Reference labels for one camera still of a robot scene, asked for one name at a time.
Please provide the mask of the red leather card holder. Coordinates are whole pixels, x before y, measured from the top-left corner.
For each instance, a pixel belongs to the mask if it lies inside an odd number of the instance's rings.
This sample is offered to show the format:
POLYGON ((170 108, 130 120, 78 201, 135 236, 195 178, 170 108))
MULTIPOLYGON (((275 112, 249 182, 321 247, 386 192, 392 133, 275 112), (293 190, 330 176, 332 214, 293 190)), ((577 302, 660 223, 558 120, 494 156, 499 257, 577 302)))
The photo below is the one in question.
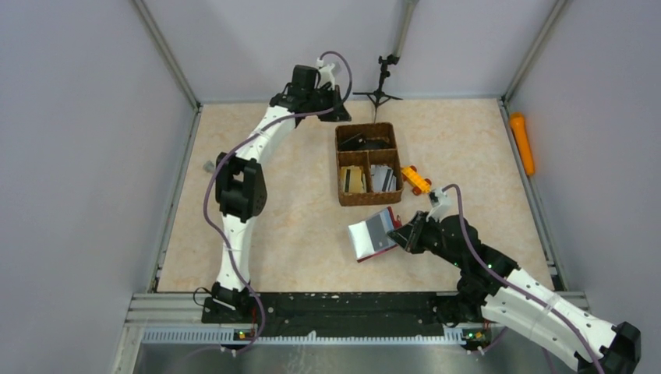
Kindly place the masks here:
POLYGON ((391 206, 374 215, 348 226, 348 235, 355 259, 358 263, 398 247, 388 233, 398 229, 402 223, 396 218, 391 206))

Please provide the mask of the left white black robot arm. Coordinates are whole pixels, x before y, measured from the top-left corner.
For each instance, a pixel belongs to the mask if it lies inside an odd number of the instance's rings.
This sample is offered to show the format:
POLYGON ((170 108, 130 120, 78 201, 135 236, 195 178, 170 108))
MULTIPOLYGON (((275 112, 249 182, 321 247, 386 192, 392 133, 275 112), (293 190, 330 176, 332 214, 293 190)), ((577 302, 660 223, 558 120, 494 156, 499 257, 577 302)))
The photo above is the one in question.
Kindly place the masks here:
POLYGON ((296 65, 291 81, 270 99, 247 139, 217 157, 212 194, 222 215, 223 247, 210 299, 226 309, 245 312, 250 307, 249 250, 256 219, 267 202, 263 166, 304 118, 316 116, 322 122, 351 118, 334 70, 333 63, 322 60, 315 66, 296 65))

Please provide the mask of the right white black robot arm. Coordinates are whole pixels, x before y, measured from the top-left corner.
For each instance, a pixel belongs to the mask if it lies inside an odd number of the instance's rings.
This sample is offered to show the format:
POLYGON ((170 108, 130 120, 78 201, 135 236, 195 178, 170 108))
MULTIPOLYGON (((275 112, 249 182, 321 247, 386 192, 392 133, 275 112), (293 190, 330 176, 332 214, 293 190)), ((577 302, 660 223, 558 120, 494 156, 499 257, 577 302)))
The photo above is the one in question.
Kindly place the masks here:
POLYGON ((576 373, 632 373, 642 357, 640 330, 586 312, 542 285, 512 258, 484 244, 459 215, 419 211, 388 237, 411 254, 431 252, 460 270, 458 308, 528 338, 576 373))

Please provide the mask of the grey black credit card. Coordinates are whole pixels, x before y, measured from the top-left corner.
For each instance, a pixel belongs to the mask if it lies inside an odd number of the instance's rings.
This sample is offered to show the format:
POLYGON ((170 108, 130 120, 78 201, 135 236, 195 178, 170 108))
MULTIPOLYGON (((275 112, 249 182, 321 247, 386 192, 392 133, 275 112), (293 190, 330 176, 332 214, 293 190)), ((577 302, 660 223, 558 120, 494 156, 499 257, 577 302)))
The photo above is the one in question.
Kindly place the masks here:
POLYGON ((366 138, 362 133, 355 134, 338 145, 340 151, 361 150, 366 138))

